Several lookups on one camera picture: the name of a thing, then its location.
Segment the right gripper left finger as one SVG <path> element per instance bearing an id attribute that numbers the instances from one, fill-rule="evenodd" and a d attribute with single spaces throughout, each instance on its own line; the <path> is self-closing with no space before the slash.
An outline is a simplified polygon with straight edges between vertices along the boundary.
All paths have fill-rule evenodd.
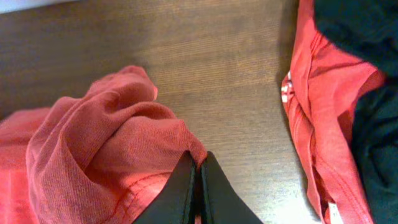
<path id="1" fill-rule="evenodd" d="M 193 224 L 195 222 L 196 165 L 185 151 L 164 188 L 134 224 Z"/>

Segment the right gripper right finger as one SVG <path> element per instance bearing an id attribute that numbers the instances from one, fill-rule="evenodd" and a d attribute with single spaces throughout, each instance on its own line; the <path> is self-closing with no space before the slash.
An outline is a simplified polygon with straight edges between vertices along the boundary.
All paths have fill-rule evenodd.
<path id="1" fill-rule="evenodd" d="M 201 165 L 203 207 L 201 221 L 205 224 L 262 224 L 254 212 L 232 188 L 212 152 Z"/>

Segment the red soccer print t-shirt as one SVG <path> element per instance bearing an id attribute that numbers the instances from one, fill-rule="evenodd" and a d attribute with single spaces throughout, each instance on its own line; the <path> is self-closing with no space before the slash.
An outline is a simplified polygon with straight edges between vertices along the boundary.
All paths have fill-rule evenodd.
<path id="1" fill-rule="evenodd" d="M 1 121 L 2 223 L 131 223 L 184 152 L 207 152 L 141 67 Z"/>

